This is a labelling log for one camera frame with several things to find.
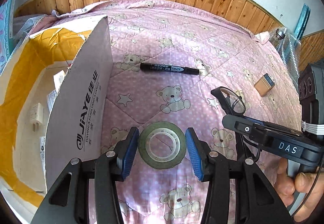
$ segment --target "green tape roll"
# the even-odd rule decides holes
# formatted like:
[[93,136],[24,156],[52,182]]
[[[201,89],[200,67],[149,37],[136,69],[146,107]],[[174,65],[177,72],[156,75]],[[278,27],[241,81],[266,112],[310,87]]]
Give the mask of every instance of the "green tape roll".
[[[157,134],[164,134],[173,141],[171,154],[166,157],[156,156],[150,150],[150,140]],[[138,151],[150,167],[155,169],[169,169],[179,164],[186,154],[186,137],[181,129],[167,121],[158,121],[147,126],[138,138]]]

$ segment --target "black marker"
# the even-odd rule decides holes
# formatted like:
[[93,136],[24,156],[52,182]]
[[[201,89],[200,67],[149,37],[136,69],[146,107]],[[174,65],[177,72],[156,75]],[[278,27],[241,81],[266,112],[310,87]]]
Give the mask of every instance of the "black marker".
[[193,69],[189,67],[178,67],[164,64],[150,64],[150,63],[141,63],[141,70],[157,70],[157,71],[167,71],[167,72],[177,72],[191,75],[199,75],[199,69]]

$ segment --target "bed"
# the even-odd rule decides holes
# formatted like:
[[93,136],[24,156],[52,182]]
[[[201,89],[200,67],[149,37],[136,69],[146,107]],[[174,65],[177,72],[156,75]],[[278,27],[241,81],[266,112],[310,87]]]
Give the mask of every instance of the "bed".
[[[249,30],[195,7],[165,0],[111,0],[72,13],[53,13],[42,27],[90,16],[108,16],[113,70],[103,115],[101,151],[111,150],[132,126],[140,132],[157,121],[183,132],[193,127],[228,159],[236,159],[234,132],[224,129],[225,115],[210,91],[227,87],[242,97],[249,117],[299,129],[298,95],[267,32]],[[199,75],[142,72],[141,62],[198,68]],[[268,73],[276,86],[260,97],[253,85]],[[152,149],[172,151],[161,138]],[[261,152],[258,166],[274,184],[279,157]],[[157,170],[137,152],[130,176],[117,183],[125,223],[200,223],[208,183],[195,177],[188,153],[175,167]],[[234,223],[235,185],[230,185],[228,223]],[[96,222],[93,189],[90,221]]]

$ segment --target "metal lid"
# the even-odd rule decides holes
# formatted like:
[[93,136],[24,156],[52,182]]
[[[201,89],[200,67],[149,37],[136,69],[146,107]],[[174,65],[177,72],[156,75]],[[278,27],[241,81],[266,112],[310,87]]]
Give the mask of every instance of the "metal lid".
[[281,38],[284,39],[286,34],[282,32],[279,28],[276,30],[276,34]]

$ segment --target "cardboard box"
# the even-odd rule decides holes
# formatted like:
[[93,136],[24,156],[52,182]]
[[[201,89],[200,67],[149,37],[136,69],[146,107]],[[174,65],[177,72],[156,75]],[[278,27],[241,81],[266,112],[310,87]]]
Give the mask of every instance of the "cardboard box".
[[[47,189],[72,158],[100,155],[112,69],[108,19],[82,18],[64,27],[26,38],[0,76],[0,190],[24,223],[30,223]],[[55,90],[53,75],[61,70],[66,75],[50,111],[47,96]],[[44,107],[43,125],[33,132],[30,110],[38,103]],[[42,136],[46,136],[46,178]]]

